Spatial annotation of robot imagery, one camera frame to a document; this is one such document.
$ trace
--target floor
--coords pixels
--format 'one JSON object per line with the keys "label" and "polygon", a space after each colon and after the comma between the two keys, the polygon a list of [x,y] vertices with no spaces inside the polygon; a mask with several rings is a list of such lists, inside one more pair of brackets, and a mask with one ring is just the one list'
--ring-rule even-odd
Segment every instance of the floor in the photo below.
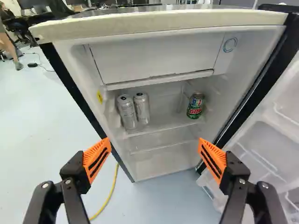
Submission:
{"label": "floor", "polygon": [[[11,61],[0,62],[0,217],[11,224],[22,223],[36,185],[59,182],[60,168],[78,150],[100,140],[41,49],[25,47],[22,52],[21,71]],[[44,68],[28,68],[32,62]],[[89,216],[108,196],[115,165],[109,156],[83,196]],[[110,203],[92,223],[216,224],[220,214],[196,185],[197,178],[194,170],[187,170],[132,184],[120,168]],[[67,223],[63,206],[57,223]]]}

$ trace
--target freezer door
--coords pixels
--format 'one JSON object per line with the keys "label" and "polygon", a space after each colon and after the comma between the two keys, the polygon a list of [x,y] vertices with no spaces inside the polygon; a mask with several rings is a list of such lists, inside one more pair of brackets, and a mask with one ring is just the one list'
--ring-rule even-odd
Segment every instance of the freezer door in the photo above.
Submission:
{"label": "freezer door", "polygon": [[[299,52],[223,150],[232,151],[250,170],[249,181],[273,184],[289,223],[299,221]],[[209,188],[222,211],[227,198],[210,174],[200,186]],[[249,221],[250,210],[245,211]]]}

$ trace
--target mini fridge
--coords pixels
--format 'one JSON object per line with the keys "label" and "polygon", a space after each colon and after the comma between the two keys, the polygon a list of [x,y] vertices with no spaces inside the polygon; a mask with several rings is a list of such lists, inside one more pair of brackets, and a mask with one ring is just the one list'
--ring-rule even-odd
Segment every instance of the mini fridge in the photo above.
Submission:
{"label": "mini fridge", "polygon": [[[295,214],[299,10],[215,7],[96,10],[30,31],[132,182],[201,172],[201,137],[239,156],[252,182],[274,184],[285,211]],[[116,97],[140,91],[149,95],[150,122],[126,130]],[[205,95],[199,119],[186,115],[194,92]],[[226,199],[206,170],[198,185],[221,211]]]}

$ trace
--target light blue circle logo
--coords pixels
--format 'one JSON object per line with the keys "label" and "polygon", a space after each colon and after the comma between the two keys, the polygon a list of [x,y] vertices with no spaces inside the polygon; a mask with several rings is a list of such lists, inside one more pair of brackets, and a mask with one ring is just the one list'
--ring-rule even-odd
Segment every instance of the light blue circle logo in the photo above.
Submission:
{"label": "light blue circle logo", "polygon": [[238,39],[236,37],[229,38],[224,42],[223,51],[225,53],[233,51],[234,47],[238,44]]}

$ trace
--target black fridge side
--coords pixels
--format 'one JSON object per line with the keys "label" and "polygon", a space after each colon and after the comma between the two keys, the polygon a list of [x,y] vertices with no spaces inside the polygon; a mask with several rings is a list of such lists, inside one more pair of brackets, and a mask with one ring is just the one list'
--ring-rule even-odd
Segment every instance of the black fridge side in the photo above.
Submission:
{"label": "black fridge side", "polygon": [[[223,148],[238,131],[299,50],[299,7],[263,4],[258,9],[288,13],[284,23],[286,28],[252,87],[214,140],[213,144],[219,148]],[[201,174],[205,168],[205,164],[200,162],[196,171]]]}
{"label": "black fridge side", "polygon": [[[62,62],[59,54],[57,53],[55,47],[52,43],[44,43],[39,45],[42,49],[43,53],[47,57],[48,61],[50,62],[51,66],[53,67],[54,71],[57,73],[58,77],[66,87],[67,91],[76,101],[77,105],[80,107],[84,115],[87,117],[88,121],[93,126],[94,130],[98,133],[98,135],[103,139],[107,137],[106,133],[104,132],[103,128],[95,118],[92,110],[90,109],[88,103],[85,101],[84,97],[82,96],[80,90],[78,89],[77,85],[75,84],[74,80],[70,76],[68,70],[66,69],[64,63]],[[126,168],[125,164],[123,163],[122,159],[118,155],[117,151],[112,147],[112,155],[119,163],[125,174],[128,176],[131,182],[135,182],[131,174],[129,173],[128,169]]]}

